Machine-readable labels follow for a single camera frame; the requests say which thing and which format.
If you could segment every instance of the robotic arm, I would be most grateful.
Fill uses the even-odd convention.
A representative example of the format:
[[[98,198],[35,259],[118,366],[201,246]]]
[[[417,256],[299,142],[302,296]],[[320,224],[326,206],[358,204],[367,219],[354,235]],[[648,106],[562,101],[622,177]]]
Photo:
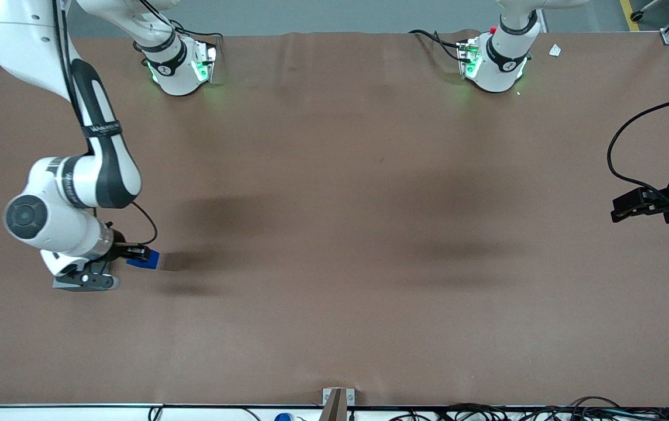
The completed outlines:
[[[214,46],[177,34],[160,11],[178,5],[179,0],[78,0],[91,15],[112,22],[129,34],[147,57],[153,80],[167,94],[192,93],[212,76],[216,51]]]
[[[108,274],[111,261],[147,259],[150,250],[126,243],[87,209],[125,208],[142,179],[99,75],[70,42],[68,8],[61,0],[0,1],[1,67],[70,101],[88,146],[83,155],[38,160],[6,206],[4,224],[13,237],[41,249],[54,286],[104,291],[118,286]]]
[[[495,0],[501,21],[494,33],[486,32],[460,48],[462,75],[479,88],[503,92],[511,88],[527,63],[527,54],[540,33],[537,9],[569,9],[589,0]]]

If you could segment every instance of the black cable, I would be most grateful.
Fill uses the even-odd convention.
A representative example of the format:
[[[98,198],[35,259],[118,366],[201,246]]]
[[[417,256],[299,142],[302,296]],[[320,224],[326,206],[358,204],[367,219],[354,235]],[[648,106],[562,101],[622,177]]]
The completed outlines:
[[[256,413],[251,412],[251,410],[249,410],[248,408],[241,408],[241,409],[245,410],[248,413],[251,413],[251,416],[254,416],[254,418],[257,419],[257,421],[262,421],[262,418],[259,418],[259,416]]]
[[[433,421],[433,419],[428,418],[427,416],[420,415],[419,413],[407,413],[405,415],[396,416],[396,417],[390,419],[389,421],[401,421],[402,419],[405,419],[407,417],[409,417],[410,419],[413,419],[413,420],[423,419],[423,421]]]
[[[201,35],[201,36],[215,36],[215,37],[220,37],[220,38],[223,37],[223,34],[221,34],[220,32],[207,32],[207,33],[203,33],[203,32],[194,32],[194,31],[189,31],[188,29],[184,29],[184,26],[183,26],[181,23],[179,23],[178,21],[176,21],[176,20],[174,20],[174,19],[167,19],[165,16],[161,15],[160,11],[158,11],[158,9],[157,9],[155,6],[153,6],[150,2],[148,2],[148,0],[140,0],[140,3],[142,3],[142,5],[143,5],[148,11],[150,11],[150,13],[153,14],[153,16],[155,16],[156,18],[160,19],[160,21],[163,22],[164,24],[173,27],[173,29],[175,29],[176,32],[178,32],[178,33],[180,33],[180,34],[184,34],[184,35],[186,35],[186,34],[193,34],[193,35]]]
[[[620,408],[620,405],[618,405],[617,403],[615,403],[614,401],[612,401],[610,399],[603,398],[601,396],[585,396],[583,398],[576,399],[574,402],[571,403],[571,405],[573,405],[573,408],[571,408],[571,419],[570,419],[570,421],[576,421],[576,419],[575,419],[576,418],[576,410],[578,410],[578,407],[580,407],[581,404],[585,403],[586,401],[591,401],[591,400],[599,400],[599,401],[607,402],[608,404],[613,405],[613,407]],[[586,408],[585,408],[585,410],[581,411],[581,416],[580,416],[581,421],[586,421],[586,418],[585,418],[586,412],[587,412]]]
[[[75,112],[77,122],[82,126],[84,125],[82,121],[82,114],[80,112],[80,107],[78,106],[77,96],[75,95],[72,72],[70,72],[70,43],[69,36],[67,35],[67,14],[65,11],[61,11],[60,14],[58,0],[51,0],[51,7],[54,13],[54,31],[56,32],[57,55],[59,55],[59,65],[61,66],[62,78],[64,79],[64,85],[67,86],[67,93],[70,96],[70,104],[72,104],[72,110]],[[60,16],[62,19],[61,26],[59,24]],[[62,30],[64,30],[65,38],[67,38],[65,39],[65,44],[62,44]]]
[[[433,41],[435,43],[438,43],[438,45],[440,45],[441,48],[443,48],[443,50],[444,50],[444,52],[446,53],[447,56],[452,57],[453,59],[455,59],[457,61],[460,61],[462,63],[469,63],[470,62],[470,60],[468,58],[460,58],[460,57],[457,57],[454,54],[452,54],[451,51],[449,51],[449,49],[446,48],[446,47],[450,46],[452,48],[457,48],[457,45],[455,43],[450,43],[449,41],[442,40],[441,37],[439,37],[439,33],[437,31],[433,32],[433,34],[429,34],[428,32],[425,32],[422,29],[415,29],[415,30],[410,31],[409,34],[425,35],[426,37],[430,38],[431,41]]]
[[[158,421],[160,414],[163,413],[163,407],[153,407],[147,411],[147,421]]]
[[[142,212],[145,218],[147,218],[147,220],[150,222],[150,225],[153,226],[153,238],[150,238],[150,240],[144,243],[137,243],[140,246],[146,246],[158,239],[158,226],[155,225],[155,221],[153,221],[153,218],[150,217],[150,215],[142,208],[142,206],[137,205],[137,202],[132,202],[132,205],[134,205],[135,208],[138,208],[139,211]]]
[[[189,31],[188,29],[185,29],[185,27],[181,24],[181,22],[177,21],[176,19],[169,19],[169,22],[171,22],[172,26],[176,29],[176,32],[179,34],[191,34],[191,35],[200,35],[202,37],[218,37],[222,38],[223,34],[220,32],[194,32],[194,31]]]
[[[449,41],[444,41],[439,37],[434,37],[433,34],[431,34],[430,32],[423,31],[422,29],[413,29],[412,31],[408,32],[408,34],[425,35],[426,37],[433,40],[433,42],[435,42],[435,43],[442,43],[445,46],[452,46],[454,48],[457,48],[457,45],[455,43],[450,43]]]
[[[649,189],[652,191],[653,194],[660,197],[660,199],[669,203],[669,197],[666,197],[666,195],[664,195],[662,192],[660,192],[660,190],[656,189],[654,186],[644,183],[644,181],[639,181],[635,178],[629,178],[626,177],[625,175],[621,175],[621,173],[618,173],[618,171],[615,170],[615,166],[613,166],[613,161],[612,161],[613,147],[615,147],[615,142],[618,141],[618,138],[621,136],[623,131],[625,131],[626,128],[631,125],[631,123],[635,122],[636,120],[639,120],[639,118],[644,117],[650,112],[655,112],[666,107],[669,107],[669,101],[666,103],[659,104],[658,106],[653,106],[650,109],[645,109],[642,112],[639,112],[639,114],[634,115],[634,117],[631,117],[628,120],[628,122],[624,123],[623,126],[620,126],[620,129],[618,129],[618,131],[615,133],[615,136],[613,136],[613,139],[610,141],[610,145],[608,146],[607,159],[608,159],[608,168],[610,168],[610,173],[612,173],[612,175],[616,176],[617,178],[620,178],[623,181],[627,181],[629,183],[636,184],[637,186],[644,187],[645,189]]]

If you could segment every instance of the wire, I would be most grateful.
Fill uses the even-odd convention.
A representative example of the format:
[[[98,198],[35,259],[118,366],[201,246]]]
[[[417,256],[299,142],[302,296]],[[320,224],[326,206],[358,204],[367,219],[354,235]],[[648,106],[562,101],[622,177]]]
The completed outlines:
[[[150,240],[144,243],[137,243],[140,246],[146,246],[158,239],[158,226],[155,225],[155,221],[153,221],[153,218],[150,217],[150,215],[142,208],[142,206],[137,205],[137,202],[132,202],[132,205],[134,205],[135,208],[138,208],[139,211],[142,212],[145,218],[147,218],[147,220],[150,222],[151,226],[153,226],[153,238],[150,238]]]
[[[654,186],[644,183],[644,181],[639,181],[635,178],[629,178],[626,177],[625,175],[621,175],[621,173],[618,173],[618,171],[615,170],[615,166],[613,166],[613,160],[612,160],[612,152],[613,152],[613,147],[615,147],[615,142],[618,141],[618,138],[620,138],[621,134],[626,130],[627,127],[631,125],[631,123],[635,122],[636,120],[639,120],[639,118],[644,117],[650,112],[655,112],[666,107],[669,107],[669,101],[666,103],[659,104],[658,106],[653,106],[650,109],[645,109],[642,112],[639,112],[639,114],[634,115],[634,117],[631,117],[628,120],[628,122],[624,123],[623,126],[620,126],[620,129],[618,129],[618,131],[615,133],[613,139],[610,141],[610,145],[608,146],[607,159],[608,159],[608,168],[610,168],[610,173],[612,173],[612,175],[616,176],[617,178],[620,178],[623,181],[627,181],[629,183],[636,184],[637,186],[642,186],[644,188],[647,188],[651,190],[653,194],[660,197],[660,199],[669,203],[669,197],[666,197],[666,195],[664,195],[662,192],[660,192],[660,190],[656,189]]]
[[[426,37],[428,37],[428,38],[430,38],[431,40],[433,40],[433,42],[435,42],[435,43],[442,43],[442,44],[445,45],[445,46],[453,46],[453,47],[455,47],[455,48],[457,47],[456,44],[454,44],[454,43],[450,43],[450,42],[447,42],[447,41],[444,41],[444,40],[442,40],[441,38],[439,38],[439,37],[437,37],[437,36],[434,36],[433,34],[430,34],[429,32],[423,31],[422,29],[413,29],[412,31],[408,32],[408,34],[420,34],[420,35],[425,35]]]
[[[74,82],[72,80],[72,72],[70,72],[70,38],[67,32],[67,14],[65,11],[60,11],[59,1],[51,0],[51,7],[54,12],[54,31],[56,32],[57,55],[59,55],[59,65],[61,65],[62,78],[64,85],[67,86],[67,93],[70,96],[70,104],[72,110],[75,112],[75,117],[80,125],[84,125],[80,107],[78,107],[78,99],[75,95]],[[65,43],[62,44],[61,32],[64,31]]]
[[[257,419],[257,421],[262,421],[262,418],[259,418],[259,416],[256,413],[251,412],[250,409],[248,408],[241,408],[241,409],[245,410],[248,413],[251,413],[251,416],[254,416],[254,418]]]
[[[201,35],[201,36],[215,36],[215,37],[219,37],[219,38],[222,38],[222,37],[223,37],[223,34],[221,34],[220,32],[207,32],[207,33],[203,33],[203,32],[194,32],[194,31],[189,31],[188,29],[184,29],[184,26],[183,26],[181,23],[179,23],[178,21],[176,21],[176,20],[174,20],[174,19],[166,19],[165,16],[161,15],[160,11],[158,11],[158,9],[157,9],[155,6],[153,6],[150,2],[148,2],[148,0],[140,0],[140,3],[142,3],[142,5],[143,5],[148,11],[150,11],[150,13],[153,14],[153,16],[155,16],[156,18],[158,18],[158,19],[159,19],[161,22],[163,22],[164,24],[173,27],[173,29],[175,29],[176,32],[178,32],[179,34],[184,34],[184,35],[186,35],[186,34],[193,34],[193,35]]]
[[[150,408],[150,410],[147,413],[147,421],[158,421],[161,413],[163,413],[163,407]]]
[[[429,34],[428,32],[425,32],[422,29],[414,29],[414,30],[412,30],[408,33],[409,34],[425,35],[426,37],[433,40],[433,42],[438,43],[438,45],[440,45],[441,48],[444,49],[444,52],[447,54],[447,56],[452,57],[453,59],[455,59],[457,61],[460,61],[462,63],[469,63],[470,62],[470,60],[468,58],[460,58],[460,57],[457,57],[454,54],[452,54],[451,51],[449,51],[449,49],[446,48],[446,47],[450,46],[452,48],[457,48],[457,45],[455,43],[450,43],[450,42],[442,40],[441,37],[439,37],[439,33],[437,31],[434,31],[433,34]],[[465,40],[459,40],[457,42],[461,43],[461,42],[464,42],[464,41],[466,41],[466,39]]]
[[[222,38],[223,34],[220,32],[194,32],[194,31],[189,31],[188,29],[184,29],[184,26],[181,24],[181,22],[177,21],[176,19],[169,19],[169,22],[174,26],[176,29],[176,32],[179,34],[192,34],[192,35],[200,35],[202,37],[218,37]]]
[[[406,415],[396,416],[396,417],[390,419],[389,421],[400,421],[401,419],[405,419],[408,416],[410,417],[411,421],[415,421],[417,419],[423,419],[423,421],[433,421],[433,419],[428,418],[427,416],[420,415],[419,413],[415,413],[415,412],[411,412],[411,413],[408,413]]]

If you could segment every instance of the blue object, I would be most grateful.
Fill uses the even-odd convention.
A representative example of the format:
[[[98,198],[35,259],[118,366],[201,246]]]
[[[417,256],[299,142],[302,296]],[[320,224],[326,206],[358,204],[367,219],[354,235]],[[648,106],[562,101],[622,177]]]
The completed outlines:
[[[147,259],[147,261],[128,258],[126,259],[126,264],[131,264],[132,266],[141,267],[142,269],[156,269],[158,267],[159,258],[160,258],[160,253],[158,253],[158,251],[150,250],[150,258]]]

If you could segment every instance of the table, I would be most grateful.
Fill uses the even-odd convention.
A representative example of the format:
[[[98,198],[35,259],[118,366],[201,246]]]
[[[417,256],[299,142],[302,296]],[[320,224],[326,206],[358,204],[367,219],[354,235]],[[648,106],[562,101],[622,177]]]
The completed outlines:
[[[449,39],[460,39],[454,34]],[[552,43],[558,58],[547,55]],[[144,177],[160,270],[51,289],[1,213],[70,107],[0,69],[0,403],[669,406],[669,226],[614,225],[605,150],[669,99],[657,33],[543,34],[488,94],[406,34],[228,37],[219,85],[169,98],[124,40],[76,40]],[[669,179],[669,109],[615,151]],[[134,208],[101,218],[150,237]]]

